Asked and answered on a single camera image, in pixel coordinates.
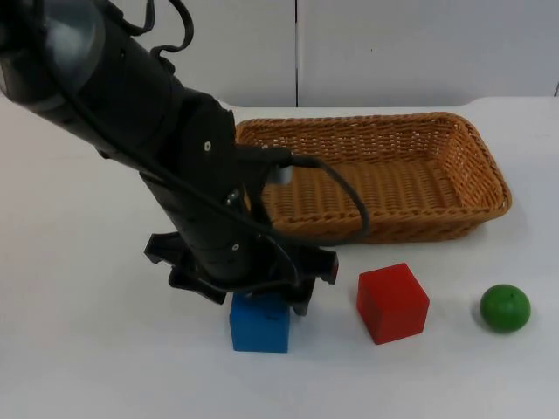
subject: basket rim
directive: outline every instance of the basket rim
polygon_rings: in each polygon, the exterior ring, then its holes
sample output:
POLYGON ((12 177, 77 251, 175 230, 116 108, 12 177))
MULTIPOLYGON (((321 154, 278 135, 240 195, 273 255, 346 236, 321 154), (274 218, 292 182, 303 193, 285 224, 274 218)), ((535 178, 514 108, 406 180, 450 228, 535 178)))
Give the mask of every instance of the basket rim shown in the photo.
MULTIPOLYGON (((477 128, 466 118, 450 112, 429 112, 429 113, 410 113, 410 114, 396 114, 396 115, 358 115, 358 116, 341 116, 341 117, 319 117, 319 118, 266 118, 266 119, 252 119, 244 120, 237 125, 237 139, 242 138, 242 135, 246 129, 254 129, 259 126, 270 127, 270 126, 283 126, 292 125, 297 123, 302 124, 321 124, 331 122, 334 124, 339 124, 340 121, 347 121, 350 123, 358 122, 371 122, 372 120, 436 120, 436 119, 447 119, 451 120, 455 124, 459 124, 464 129, 464 132, 474 141, 476 147, 479 149, 483 155, 485 163, 491 169, 494 180, 500 185, 499 199, 498 202, 493 206, 452 206, 452 207, 441 207, 440 209, 431 208, 426 209, 423 207, 418 207, 417 209, 378 209, 369 212, 372 223, 384 223, 384 222, 399 222, 413 223, 414 218, 421 216, 422 222, 448 222, 448 223, 483 223, 491 219, 505 215, 511 208, 513 204, 512 193, 505 182, 503 174, 501 173, 495 159, 489 152, 487 145, 482 140, 480 133, 477 128)), ((317 223, 322 225, 325 219, 336 219, 339 218, 340 222, 344 223, 359 223, 360 216, 357 210, 351 210, 347 212, 340 211, 329 211, 317 215, 308 216, 283 216, 277 220, 276 223, 290 224, 297 223, 317 223)))

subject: white wall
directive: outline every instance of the white wall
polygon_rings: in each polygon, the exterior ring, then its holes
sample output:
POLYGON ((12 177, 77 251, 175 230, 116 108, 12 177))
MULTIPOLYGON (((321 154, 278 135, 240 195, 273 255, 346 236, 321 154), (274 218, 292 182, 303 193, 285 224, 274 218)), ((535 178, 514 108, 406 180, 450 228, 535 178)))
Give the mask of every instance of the white wall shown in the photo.
POLYGON ((554 94, 557 0, 299 0, 302 106, 554 94))
MULTIPOLYGON (((195 35, 185 52, 167 56, 186 85, 240 106, 294 106, 294 0, 184 0, 195 35)), ((113 0, 129 21, 143 24, 145 0, 113 0)), ((141 44, 178 45, 180 17, 155 0, 157 23, 141 44)))

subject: cube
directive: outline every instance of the cube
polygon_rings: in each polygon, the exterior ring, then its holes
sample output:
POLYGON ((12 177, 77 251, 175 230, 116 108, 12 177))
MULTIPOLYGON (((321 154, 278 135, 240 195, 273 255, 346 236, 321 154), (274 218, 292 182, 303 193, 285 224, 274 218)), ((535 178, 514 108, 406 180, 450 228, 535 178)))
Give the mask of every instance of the cube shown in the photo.
POLYGON ((357 311, 377 345, 422 333, 429 297, 407 264, 359 276, 357 311))
POLYGON ((238 352, 284 354, 289 346, 290 307, 275 294, 233 295, 229 324, 238 352))

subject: screw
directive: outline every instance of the screw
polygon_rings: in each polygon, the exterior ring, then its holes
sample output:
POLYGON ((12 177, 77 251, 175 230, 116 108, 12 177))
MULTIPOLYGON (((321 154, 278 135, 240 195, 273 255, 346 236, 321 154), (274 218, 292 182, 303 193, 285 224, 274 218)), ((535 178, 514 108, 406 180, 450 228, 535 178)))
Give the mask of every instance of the screw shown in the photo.
POLYGON ((237 189, 234 189, 228 196, 227 196, 227 200, 225 201, 225 204, 228 207, 231 207, 233 205, 234 202, 236 202, 239 197, 240 197, 240 192, 237 189))

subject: brown woven basket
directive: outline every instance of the brown woven basket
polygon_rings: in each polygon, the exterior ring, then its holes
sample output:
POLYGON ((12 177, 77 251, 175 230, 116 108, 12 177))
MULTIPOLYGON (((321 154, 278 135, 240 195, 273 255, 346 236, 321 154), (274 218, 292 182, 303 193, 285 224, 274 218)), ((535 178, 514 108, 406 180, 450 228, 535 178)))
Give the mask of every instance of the brown woven basket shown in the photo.
MULTIPOLYGON (((367 205, 367 243, 462 237, 512 204, 478 131, 452 113, 249 120, 237 137, 333 165, 367 205)), ((292 183, 267 186, 263 198, 290 235, 336 239, 360 227, 354 204, 320 170, 297 168, 292 183)))

